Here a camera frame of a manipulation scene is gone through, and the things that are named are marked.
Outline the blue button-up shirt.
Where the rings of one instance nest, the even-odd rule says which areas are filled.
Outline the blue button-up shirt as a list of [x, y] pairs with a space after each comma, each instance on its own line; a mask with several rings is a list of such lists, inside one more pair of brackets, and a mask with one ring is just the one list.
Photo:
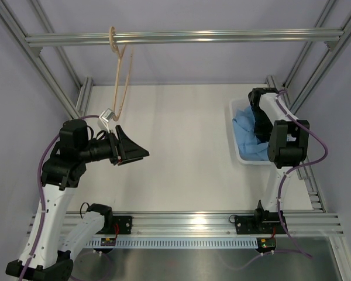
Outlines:
[[260, 142], [254, 134], [254, 116], [251, 107], [238, 109], [232, 119], [240, 157], [245, 161], [268, 161], [268, 142]]

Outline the white perforated plastic basket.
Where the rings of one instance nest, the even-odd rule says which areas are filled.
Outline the white perforated plastic basket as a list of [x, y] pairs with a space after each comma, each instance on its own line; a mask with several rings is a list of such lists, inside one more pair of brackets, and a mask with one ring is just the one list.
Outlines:
[[244, 165], [271, 165], [267, 155], [268, 142], [259, 140], [254, 134], [255, 121], [248, 98], [232, 100], [229, 110], [238, 161]]

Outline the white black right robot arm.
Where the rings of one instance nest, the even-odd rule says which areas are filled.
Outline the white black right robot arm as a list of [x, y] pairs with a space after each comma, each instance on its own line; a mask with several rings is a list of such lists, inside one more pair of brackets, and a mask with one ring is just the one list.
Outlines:
[[292, 114], [280, 94], [275, 88], [254, 88], [248, 94], [254, 134], [268, 143], [267, 156], [273, 164], [264, 196], [247, 220], [250, 234], [284, 233], [283, 205], [291, 173], [307, 156], [309, 122]]

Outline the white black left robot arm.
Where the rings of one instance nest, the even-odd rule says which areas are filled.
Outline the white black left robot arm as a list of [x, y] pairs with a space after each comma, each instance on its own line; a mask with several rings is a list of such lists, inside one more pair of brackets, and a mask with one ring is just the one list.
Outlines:
[[93, 203], [82, 220], [59, 242], [64, 218], [87, 164], [108, 159], [121, 166], [142, 160], [149, 152], [132, 141], [121, 126], [97, 137], [85, 118], [63, 124], [43, 153], [38, 171], [39, 206], [27, 244], [5, 273], [18, 280], [69, 280], [76, 257], [96, 234], [129, 235], [132, 217], [114, 215], [112, 207]]

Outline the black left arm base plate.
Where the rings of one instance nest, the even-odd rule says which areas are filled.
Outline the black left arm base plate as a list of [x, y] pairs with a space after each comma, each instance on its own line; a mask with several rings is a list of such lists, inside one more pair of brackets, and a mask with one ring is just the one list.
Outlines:
[[99, 234], [130, 235], [132, 221], [133, 217], [129, 215], [111, 215], [108, 221], [104, 222], [104, 227]]

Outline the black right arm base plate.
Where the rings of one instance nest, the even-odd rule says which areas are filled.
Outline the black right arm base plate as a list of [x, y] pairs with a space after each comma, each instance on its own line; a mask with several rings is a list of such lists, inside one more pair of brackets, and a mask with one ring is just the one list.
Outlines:
[[278, 216], [261, 221], [253, 215], [231, 215], [229, 221], [234, 224], [239, 235], [285, 234]]

